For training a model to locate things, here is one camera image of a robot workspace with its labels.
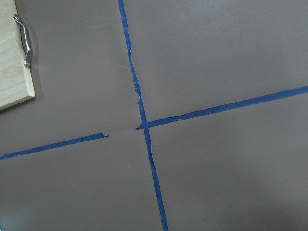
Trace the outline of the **bamboo cutting board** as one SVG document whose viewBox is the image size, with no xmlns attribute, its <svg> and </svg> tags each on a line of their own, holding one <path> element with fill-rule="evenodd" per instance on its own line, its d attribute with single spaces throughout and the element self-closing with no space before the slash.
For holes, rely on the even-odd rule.
<svg viewBox="0 0 308 231">
<path fill-rule="evenodd" d="M 15 1 L 0 2 L 0 109 L 36 96 L 30 72 L 31 46 L 27 27 Z"/>
</svg>

